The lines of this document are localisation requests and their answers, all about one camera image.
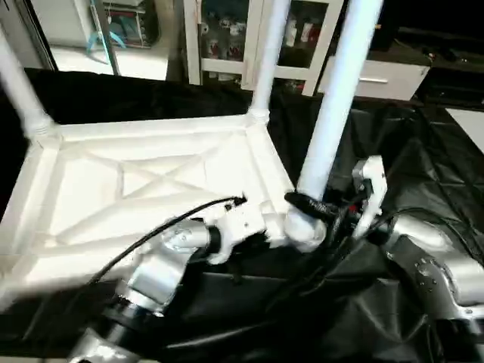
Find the glass cabinet door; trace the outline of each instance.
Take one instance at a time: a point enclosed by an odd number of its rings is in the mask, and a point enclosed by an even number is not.
[[[277,0],[265,0],[262,18]],[[275,72],[275,85],[287,92],[313,95],[329,49],[343,0],[293,0],[287,16],[284,39]],[[268,21],[262,26],[267,32]],[[260,37],[257,62],[265,34]]]
[[[263,2],[184,1],[190,83],[221,82],[251,89]],[[197,26],[191,29],[194,12]]]
[[[326,2],[291,2],[278,65],[311,66],[327,6]]]

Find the bottle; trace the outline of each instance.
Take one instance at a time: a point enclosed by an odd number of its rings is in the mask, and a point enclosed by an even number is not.
[[[228,56],[228,39],[230,37],[230,28],[232,22],[229,17],[223,17],[219,21],[219,49],[220,49],[220,58],[219,59],[227,59]]]
[[[284,34],[284,45],[288,48],[292,48],[294,46],[294,43],[296,42],[296,36],[297,36],[297,20],[291,14],[286,24],[286,32]]]
[[[241,33],[241,27],[237,24],[232,24],[230,27],[230,36],[228,39],[228,54],[227,59],[230,61],[244,60],[244,46],[245,37]]]
[[[309,34],[312,31],[314,24],[308,20],[304,23],[301,32],[301,48],[308,48],[309,46]]]

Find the white cabinet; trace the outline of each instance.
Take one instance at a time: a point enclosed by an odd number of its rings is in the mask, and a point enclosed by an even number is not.
[[[325,92],[333,66],[334,57],[330,57],[318,92]],[[361,71],[356,95],[408,101],[417,91],[428,70],[428,66],[367,60]]]
[[[278,0],[184,0],[191,84],[236,82],[253,89]],[[343,0],[293,0],[276,82],[313,95]]]

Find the metal bracket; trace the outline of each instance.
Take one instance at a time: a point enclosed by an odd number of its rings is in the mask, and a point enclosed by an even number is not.
[[[381,214],[380,207],[387,189],[382,158],[375,156],[359,161],[353,169],[352,176],[356,190],[365,188],[365,181],[369,181],[371,186],[371,195],[365,201],[363,214],[353,231],[352,236],[357,239],[370,228],[375,216]]]

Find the white floor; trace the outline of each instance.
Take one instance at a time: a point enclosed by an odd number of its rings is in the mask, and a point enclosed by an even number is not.
[[[168,37],[152,49],[113,47],[121,76],[165,80],[169,56]],[[113,74],[103,49],[87,54],[82,48],[51,47],[59,70]]]
[[[173,36],[175,21],[173,0],[154,0],[160,22],[161,37],[152,49],[113,47],[116,52],[121,76],[165,80],[168,68],[170,46],[177,37]],[[60,47],[52,45],[51,50],[59,70],[113,74],[103,48],[88,55],[85,48]]]

